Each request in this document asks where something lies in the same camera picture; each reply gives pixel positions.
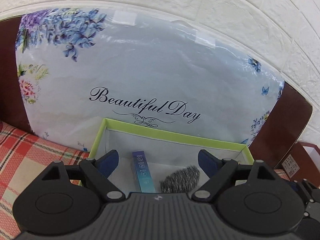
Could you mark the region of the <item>brown wooden headboard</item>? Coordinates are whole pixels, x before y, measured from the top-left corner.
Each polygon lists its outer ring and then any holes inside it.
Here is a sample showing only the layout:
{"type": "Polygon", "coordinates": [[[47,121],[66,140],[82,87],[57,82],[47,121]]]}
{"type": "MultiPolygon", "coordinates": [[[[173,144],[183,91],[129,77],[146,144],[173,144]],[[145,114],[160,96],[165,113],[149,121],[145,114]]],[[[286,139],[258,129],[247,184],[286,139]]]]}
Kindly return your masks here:
{"type": "MultiPolygon", "coordinates": [[[[20,20],[17,16],[1,21],[1,120],[30,133],[15,59],[15,41],[20,20]]],[[[286,83],[280,99],[249,147],[253,157],[278,168],[307,126],[311,115],[311,104],[286,83]]]]}

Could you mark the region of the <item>brown shoe box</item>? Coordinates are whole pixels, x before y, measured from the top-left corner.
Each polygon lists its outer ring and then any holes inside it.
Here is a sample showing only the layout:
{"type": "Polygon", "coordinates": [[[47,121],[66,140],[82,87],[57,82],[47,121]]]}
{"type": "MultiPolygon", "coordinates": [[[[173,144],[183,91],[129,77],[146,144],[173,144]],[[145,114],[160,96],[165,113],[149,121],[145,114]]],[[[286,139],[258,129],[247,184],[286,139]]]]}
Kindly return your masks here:
{"type": "Polygon", "coordinates": [[[275,171],[290,181],[306,179],[319,187],[319,147],[309,142],[297,141],[290,148],[276,143],[280,157],[275,171]]]}

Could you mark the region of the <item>floral Beautiful Day pillow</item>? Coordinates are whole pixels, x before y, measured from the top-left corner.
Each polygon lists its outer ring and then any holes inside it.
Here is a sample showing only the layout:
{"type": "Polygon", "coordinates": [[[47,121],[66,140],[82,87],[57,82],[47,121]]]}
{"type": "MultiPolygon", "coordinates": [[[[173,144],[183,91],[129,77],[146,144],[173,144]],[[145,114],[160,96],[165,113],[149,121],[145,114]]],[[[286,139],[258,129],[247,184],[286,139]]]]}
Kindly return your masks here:
{"type": "Polygon", "coordinates": [[[268,66],[212,36],[133,12],[29,13],[15,50],[33,132],[82,150],[102,118],[249,145],[284,89],[268,66]]]}

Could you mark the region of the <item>steel wool scrubber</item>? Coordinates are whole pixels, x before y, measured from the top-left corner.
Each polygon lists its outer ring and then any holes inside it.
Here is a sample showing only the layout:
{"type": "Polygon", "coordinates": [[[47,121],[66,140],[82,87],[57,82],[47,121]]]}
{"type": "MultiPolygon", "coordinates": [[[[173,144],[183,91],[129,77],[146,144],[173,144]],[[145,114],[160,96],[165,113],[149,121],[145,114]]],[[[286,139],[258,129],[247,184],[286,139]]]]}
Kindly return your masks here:
{"type": "Polygon", "coordinates": [[[191,165],[166,176],[159,184],[163,193],[188,193],[197,187],[199,181],[200,171],[191,165]]]}

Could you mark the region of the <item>light green cardboard box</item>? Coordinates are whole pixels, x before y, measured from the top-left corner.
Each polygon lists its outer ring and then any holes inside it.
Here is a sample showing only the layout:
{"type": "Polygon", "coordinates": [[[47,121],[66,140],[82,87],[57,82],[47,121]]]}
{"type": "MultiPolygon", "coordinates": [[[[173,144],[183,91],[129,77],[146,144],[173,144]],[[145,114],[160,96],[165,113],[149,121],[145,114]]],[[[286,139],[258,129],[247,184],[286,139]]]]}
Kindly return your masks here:
{"type": "Polygon", "coordinates": [[[198,152],[207,150],[219,159],[234,159],[252,164],[254,159],[244,144],[193,137],[161,131],[104,118],[93,142],[89,157],[98,159],[110,150],[119,154],[119,164],[109,180],[125,194],[138,191],[133,172],[132,153],[143,151],[156,192],[159,182],[172,172],[189,165],[198,165],[198,152]]]}

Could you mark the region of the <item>teal gradient slim box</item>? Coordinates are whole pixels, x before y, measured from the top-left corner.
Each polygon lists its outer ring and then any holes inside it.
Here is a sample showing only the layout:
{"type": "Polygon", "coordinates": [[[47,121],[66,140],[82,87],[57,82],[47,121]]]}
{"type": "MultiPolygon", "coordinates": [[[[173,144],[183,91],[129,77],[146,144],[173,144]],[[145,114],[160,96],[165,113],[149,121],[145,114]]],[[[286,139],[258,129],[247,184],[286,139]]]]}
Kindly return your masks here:
{"type": "Polygon", "coordinates": [[[144,151],[132,152],[132,172],[138,192],[156,192],[144,151]]]}

